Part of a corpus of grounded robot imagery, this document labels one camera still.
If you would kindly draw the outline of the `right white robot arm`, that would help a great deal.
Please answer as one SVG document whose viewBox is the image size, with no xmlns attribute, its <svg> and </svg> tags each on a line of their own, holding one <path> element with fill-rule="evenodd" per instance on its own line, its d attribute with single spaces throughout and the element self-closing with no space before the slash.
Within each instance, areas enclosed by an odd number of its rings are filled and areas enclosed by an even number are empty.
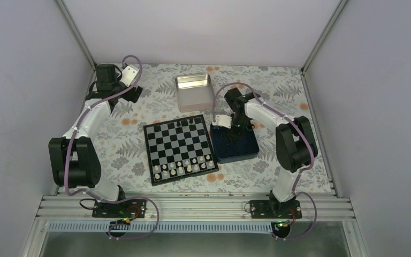
<svg viewBox="0 0 411 257">
<path fill-rule="evenodd" d="M 281 113 L 253 92 L 243 95 L 232 88 L 224 98 L 232 110 L 232 129 L 248 128 L 255 120 L 275 135 L 276 157 L 285 171 L 279 173 L 269 193 L 268 210 L 273 217 L 281 218 L 294 205 L 300 177 L 312 168 L 318 154 L 310 121 L 305 116 L 294 118 Z"/>
</svg>

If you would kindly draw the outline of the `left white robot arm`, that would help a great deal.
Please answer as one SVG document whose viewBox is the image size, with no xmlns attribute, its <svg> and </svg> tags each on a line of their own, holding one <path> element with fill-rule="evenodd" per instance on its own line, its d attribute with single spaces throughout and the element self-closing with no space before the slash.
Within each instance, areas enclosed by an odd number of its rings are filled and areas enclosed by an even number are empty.
<svg viewBox="0 0 411 257">
<path fill-rule="evenodd" d="M 97 65 L 96 80 L 89 88 L 81 114 L 62 137 L 48 143 L 55 184 L 69 196 L 83 193 L 106 202 L 107 211 L 115 217 L 126 213 L 128 203 L 122 187 L 102 176 L 94 140 L 120 99 L 137 102 L 142 88 L 135 82 L 140 77 L 140 70 L 131 65 Z"/>
</svg>

